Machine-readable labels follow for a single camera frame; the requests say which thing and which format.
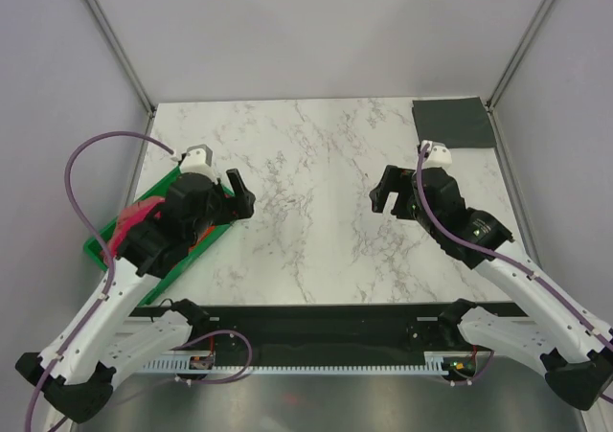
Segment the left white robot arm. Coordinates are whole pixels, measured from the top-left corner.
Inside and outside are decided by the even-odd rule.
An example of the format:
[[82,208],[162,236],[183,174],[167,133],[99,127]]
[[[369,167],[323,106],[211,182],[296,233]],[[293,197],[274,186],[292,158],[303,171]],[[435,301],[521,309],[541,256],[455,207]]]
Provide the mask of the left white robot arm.
[[248,219],[255,195],[236,169],[226,172],[232,191],[204,172],[182,172],[162,201],[131,222],[100,285],[69,326],[43,351],[25,352],[16,370],[63,417],[94,418],[123,381],[162,352],[199,349],[210,338],[208,314],[188,299],[121,343],[118,327],[151,289],[188,257],[212,226]]

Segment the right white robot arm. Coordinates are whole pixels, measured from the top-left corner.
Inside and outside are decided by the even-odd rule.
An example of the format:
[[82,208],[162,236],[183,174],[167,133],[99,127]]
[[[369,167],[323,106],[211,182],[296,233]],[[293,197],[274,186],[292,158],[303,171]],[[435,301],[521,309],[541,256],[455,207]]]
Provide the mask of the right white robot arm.
[[466,206],[456,180],[441,168],[389,165],[369,193],[372,210],[416,221],[450,258],[503,290],[533,321],[528,328],[465,299],[439,317],[449,349],[466,343],[510,358],[541,375],[564,402],[581,411],[612,399],[612,327],[572,299],[528,256],[496,217]]

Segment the magenta t-shirt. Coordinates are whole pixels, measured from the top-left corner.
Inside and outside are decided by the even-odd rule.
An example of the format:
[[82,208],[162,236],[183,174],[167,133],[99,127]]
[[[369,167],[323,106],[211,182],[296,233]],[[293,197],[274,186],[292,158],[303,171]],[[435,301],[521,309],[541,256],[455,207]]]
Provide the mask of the magenta t-shirt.
[[116,257],[120,244],[124,241],[127,232],[136,224],[143,221],[153,208],[165,200],[163,196],[154,195],[143,200],[136,201],[123,209],[116,221],[113,235],[108,241],[108,249],[113,258]]

